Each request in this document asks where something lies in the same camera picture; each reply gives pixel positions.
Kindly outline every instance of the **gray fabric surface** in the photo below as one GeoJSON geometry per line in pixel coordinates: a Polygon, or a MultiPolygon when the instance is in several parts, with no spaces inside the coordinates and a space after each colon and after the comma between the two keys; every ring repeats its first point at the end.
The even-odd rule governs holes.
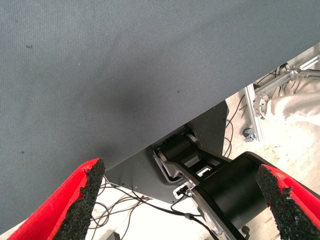
{"type": "Polygon", "coordinates": [[[0,2],[0,232],[313,46],[319,2],[0,2]]]}

